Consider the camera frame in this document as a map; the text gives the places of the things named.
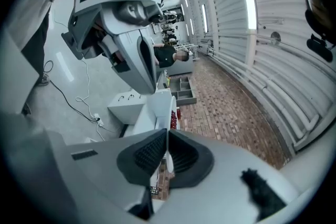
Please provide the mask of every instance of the corrugated metal wall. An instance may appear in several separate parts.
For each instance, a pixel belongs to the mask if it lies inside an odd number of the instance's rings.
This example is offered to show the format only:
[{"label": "corrugated metal wall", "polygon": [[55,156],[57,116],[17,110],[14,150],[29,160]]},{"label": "corrugated metal wall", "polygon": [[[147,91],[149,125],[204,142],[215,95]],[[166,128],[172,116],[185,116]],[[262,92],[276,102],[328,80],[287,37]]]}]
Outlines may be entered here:
[{"label": "corrugated metal wall", "polygon": [[[308,49],[306,42],[313,33],[304,17],[305,0],[256,0],[258,38],[254,68],[279,85],[300,107],[309,120],[319,115],[323,119],[335,114],[336,61],[328,63]],[[281,35],[281,43],[273,46],[270,36]],[[301,130],[305,131],[297,113],[279,95],[276,98],[286,107]],[[314,129],[307,133],[316,136]],[[308,139],[297,149],[304,146]]]},{"label": "corrugated metal wall", "polygon": [[[289,145],[293,143],[296,150],[302,148],[335,118],[336,60],[327,63],[308,49],[307,39],[314,32],[304,17],[305,0],[256,0],[255,51],[247,46],[250,39],[245,0],[189,1],[195,28],[193,42],[198,44],[204,38],[201,5],[214,5],[218,33],[209,34],[219,37],[215,58],[253,89],[252,93],[261,97],[259,100],[265,101],[263,104],[267,104],[279,127],[284,126],[280,131],[287,136]],[[281,43],[272,45],[270,36],[275,31],[281,35]],[[248,58],[252,59],[252,66],[246,65]],[[261,84],[266,85],[267,94]],[[307,130],[317,115],[318,123]]]}]

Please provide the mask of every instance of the gray floor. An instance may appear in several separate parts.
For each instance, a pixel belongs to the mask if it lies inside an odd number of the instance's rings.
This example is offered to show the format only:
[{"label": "gray floor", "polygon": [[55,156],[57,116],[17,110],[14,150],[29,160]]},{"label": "gray floor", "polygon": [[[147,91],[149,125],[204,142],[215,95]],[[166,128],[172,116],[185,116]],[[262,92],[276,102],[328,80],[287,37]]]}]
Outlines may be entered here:
[{"label": "gray floor", "polygon": [[[82,102],[76,102],[75,97],[88,95],[88,77],[86,65],[77,60],[64,43],[61,33],[67,32],[66,25],[72,11],[74,0],[55,0],[49,15],[49,29],[45,44],[45,62],[52,60],[54,68],[49,73],[51,80],[63,91],[69,103],[89,117],[88,107]],[[161,41],[161,34],[154,35],[152,28],[149,34],[155,42]],[[90,76],[90,97],[86,102],[91,107],[91,113],[98,113],[104,122],[104,127],[116,132],[108,132],[99,128],[105,140],[119,136],[122,123],[107,109],[113,97],[131,88],[121,80],[111,69],[110,62],[103,56],[85,60]],[[87,137],[101,141],[96,132],[96,124],[90,123],[76,113],[65,102],[61,93],[51,84],[36,87],[28,103],[32,116],[39,120],[46,129],[63,135],[66,144],[83,143]]]}]

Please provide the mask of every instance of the red brick floor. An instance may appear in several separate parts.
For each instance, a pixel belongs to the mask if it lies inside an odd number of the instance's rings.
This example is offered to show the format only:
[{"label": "red brick floor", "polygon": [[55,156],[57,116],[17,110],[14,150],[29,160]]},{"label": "red brick floor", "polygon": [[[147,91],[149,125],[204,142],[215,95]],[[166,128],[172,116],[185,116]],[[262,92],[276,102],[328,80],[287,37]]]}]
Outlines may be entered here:
[{"label": "red brick floor", "polygon": [[156,186],[159,188],[159,193],[157,195],[152,194],[153,199],[157,200],[167,200],[169,196],[169,181],[174,177],[173,173],[169,173],[166,168],[166,160],[161,161],[159,167],[159,180],[156,183]]},{"label": "red brick floor", "polygon": [[268,113],[239,81],[199,56],[188,75],[197,103],[180,107],[181,129],[243,147],[282,168],[290,153]]}]

